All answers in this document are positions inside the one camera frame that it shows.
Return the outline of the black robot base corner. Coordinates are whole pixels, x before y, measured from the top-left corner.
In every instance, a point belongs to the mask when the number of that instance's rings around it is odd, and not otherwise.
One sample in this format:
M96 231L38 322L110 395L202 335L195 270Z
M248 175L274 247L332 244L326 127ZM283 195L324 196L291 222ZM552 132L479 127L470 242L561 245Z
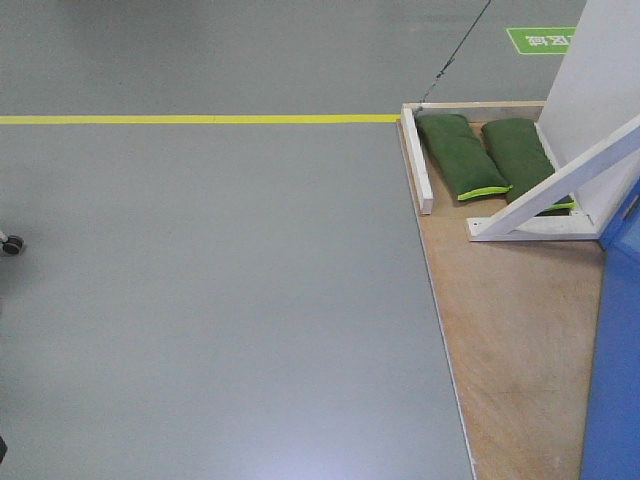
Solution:
M0 463L2 464L6 453L8 451L8 447L2 436L0 437Z

